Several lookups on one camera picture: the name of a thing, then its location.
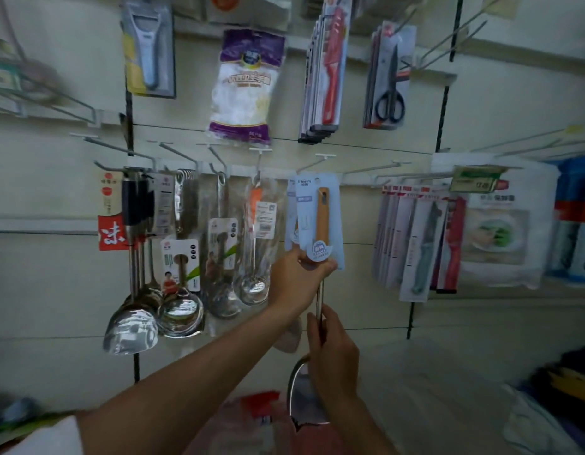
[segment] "white wall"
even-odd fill
[[[37,29],[21,38],[24,47],[31,56],[53,63],[72,95],[106,110],[124,108],[115,0],[7,1],[22,10],[14,16],[15,24],[31,19]],[[435,6],[444,17],[434,24],[452,29],[456,0],[440,0]],[[424,38],[431,41],[431,36],[427,23]],[[195,144],[206,140],[218,48],[214,40],[176,40],[178,98],[134,99],[138,151],[163,154],[147,142],[158,140],[212,161]],[[467,150],[585,121],[585,79],[463,55],[457,60],[460,76],[449,92],[443,147]],[[273,153],[264,156],[266,166],[301,167],[315,160],[315,152],[336,154],[323,164],[336,172],[391,160],[411,161],[398,168],[404,172],[428,166],[437,140],[441,85],[412,83],[401,130],[364,130],[367,69],[350,64],[341,130],[326,144],[308,147],[296,143],[303,70],[304,58],[290,53],[272,102]],[[70,131],[96,133],[124,145],[117,128],[90,130],[0,115],[0,218],[96,214],[92,185],[97,169],[92,160],[121,165],[125,155],[71,138]],[[221,147],[220,153],[236,164],[255,160],[238,148]],[[410,305],[377,286],[368,271],[379,200],[378,191],[343,189],[347,269],[326,282],[326,302],[340,313],[360,346],[403,340],[409,321]],[[98,252],[96,237],[0,234],[0,387],[65,409],[98,405],[129,386],[132,360],[109,357],[100,349],[107,321],[128,293],[127,274],[126,255]],[[414,326],[413,337],[434,339],[483,374],[518,380],[561,351],[585,343],[585,291],[557,285],[537,292],[464,290],[417,306]],[[141,354],[141,376],[207,341],[160,341]],[[296,355],[270,351],[237,392],[282,390],[306,351],[305,341]]]

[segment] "knife package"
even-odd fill
[[[427,301],[448,210],[448,189],[420,187],[420,190],[408,238],[400,301]]]
[[[370,69],[364,99],[366,129],[392,131],[404,124],[410,92],[410,69],[417,38],[411,25],[383,21],[372,34]]]
[[[338,130],[353,0],[324,0],[306,54],[298,142],[314,145]]]

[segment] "purple packaging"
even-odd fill
[[[224,32],[208,128],[216,137],[269,145],[267,114],[286,39],[251,29]]]

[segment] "wooden handle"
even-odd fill
[[[318,214],[315,224],[315,240],[324,241],[328,246],[328,226],[329,217],[330,190],[322,187],[318,190]]]

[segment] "scissors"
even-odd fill
[[[399,123],[404,119],[404,115],[406,114],[406,103],[404,102],[404,98],[395,89],[395,85],[397,84],[398,62],[398,46],[396,45],[394,53],[391,56],[391,63],[389,64],[389,88],[377,101],[377,105],[375,106],[375,113],[379,121]]]

